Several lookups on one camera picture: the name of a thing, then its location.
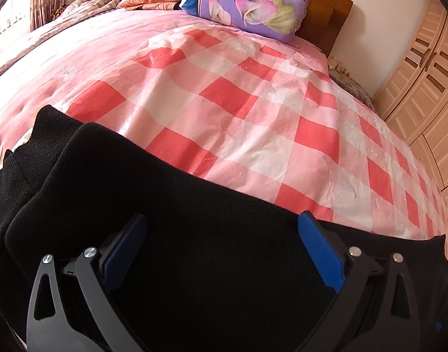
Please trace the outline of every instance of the flower print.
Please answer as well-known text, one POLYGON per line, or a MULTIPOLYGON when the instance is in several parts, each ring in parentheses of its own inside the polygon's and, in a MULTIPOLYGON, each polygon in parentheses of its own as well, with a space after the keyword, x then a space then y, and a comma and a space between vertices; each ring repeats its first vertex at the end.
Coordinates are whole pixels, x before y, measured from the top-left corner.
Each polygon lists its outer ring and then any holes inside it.
MULTIPOLYGON (((289 34, 293 33, 297 27, 297 19, 294 14, 294 4, 285 4, 284 0, 246 0, 247 3, 260 4, 259 10, 255 13, 251 12, 250 17, 247 15, 247 20, 244 22, 251 23, 258 22, 265 25, 267 28, 274 30, 277 33, 289 34), (264 14, 264 9, 270 9, 271 15, 264 14), (264 17, 267 17, 266 21, 259 22, 264 17)), ((253 5, 246 6, 242 1, 236 4, 240 4, 242 9, 253 7, 253 5)))
POLYGON ((219 0, 208 0, 208 5, 211 21, 218 22, 226 26, 230 25, 230 14, 222 8, 219 0))
POLYGON ((188 14, 199 17, 198 1, 199 0, 182 0, 179 6, 180 8, 182 8, 182 10, 184 10, 188 14))
POLYGON ((237 10, 242 15, 245 26, 263 24, 276 12, 276 5, 270 0, 234 0, 237 10))

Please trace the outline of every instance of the blue pad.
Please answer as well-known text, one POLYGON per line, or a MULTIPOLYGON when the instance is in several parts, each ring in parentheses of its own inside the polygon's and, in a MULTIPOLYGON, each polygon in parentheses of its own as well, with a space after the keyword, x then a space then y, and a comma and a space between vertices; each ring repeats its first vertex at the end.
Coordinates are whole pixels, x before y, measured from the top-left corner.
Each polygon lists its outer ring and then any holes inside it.
POLYGON ((301 237, 325 285, 333 287, 339 293, 345 283, 343 261, 323 236, 314 220, 305 212, 299 215, 297 218, 299 237, 301 237))
POLYGON ((101 284, 106 292, 120 287, 146 236, 146 216, 138 214, 115 237, 101 261, 101 284))

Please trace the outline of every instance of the louvered door panel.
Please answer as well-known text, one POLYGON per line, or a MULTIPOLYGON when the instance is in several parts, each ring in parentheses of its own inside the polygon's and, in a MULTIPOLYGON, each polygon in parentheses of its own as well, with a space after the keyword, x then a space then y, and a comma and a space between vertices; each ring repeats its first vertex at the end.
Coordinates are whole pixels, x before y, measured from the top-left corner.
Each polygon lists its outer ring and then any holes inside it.
POLYGON ((436 160, 444 186, 448 186, 448 102, 424 131, 424 137, 436 160))
POLYGON ((428 0, 411 43, 373 99, 373 105, 382 119, 394 110, 418 79, 427 57, 439 40, 446 18, 447 12, 439 0, 428 0))
POLYGON ((439 43, 427 58, 423 72, 386 122, 399 137, 411 144, 434 120, 447 101, 448 18, 439 43))
POLYGON ((423 163, 428 175, 432 177, 432 179, 436 182, 439 189, 444 189, 444 183, 442 182, 441 174, 424 136, 420 135, 413 142, 413 144, 411 144, 410 148, 411 152, 413 152, 413 155, 415 155, 418 160, 423 163))

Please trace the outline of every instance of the rivet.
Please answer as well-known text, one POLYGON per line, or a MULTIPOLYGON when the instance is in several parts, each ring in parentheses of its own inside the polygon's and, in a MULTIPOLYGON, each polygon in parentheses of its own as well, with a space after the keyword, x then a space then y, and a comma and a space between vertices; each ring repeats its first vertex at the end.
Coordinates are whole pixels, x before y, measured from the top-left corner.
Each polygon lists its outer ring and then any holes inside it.
POLYGON ((42 258, 42 262, 44 264, 50 263, 53 260, 53 256, 51 254, 47 254, 42 258))
POLYGON ((403 262, 403 255, 401 255, 400 253, 394 253, 393 260, 395 262, 397 262, 397 263, 402 263, 403 262))
POLYGON ((94 255, 97 254, 97 249, 94 247, 88 247, 84 250, 84 257, 86 258, 92 258, 94 255))
POLYGON ((361 249, 356 246, 351 246, 348 251, 353 257, 359 257, 362 254, 361 249))

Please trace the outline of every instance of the bed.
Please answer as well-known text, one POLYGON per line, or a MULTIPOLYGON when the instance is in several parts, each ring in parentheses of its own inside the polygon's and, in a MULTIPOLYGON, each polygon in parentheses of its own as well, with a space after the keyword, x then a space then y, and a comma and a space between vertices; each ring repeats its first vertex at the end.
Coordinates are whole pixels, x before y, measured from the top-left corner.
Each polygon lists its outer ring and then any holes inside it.
POLYGON ((0 165, 51 104, 203 179, 387 236, 446 234, 440 191, 409 147, 328 76, 350 0, 309 0, 291 44, 183 11, 115 9, 0 75, 0 165))

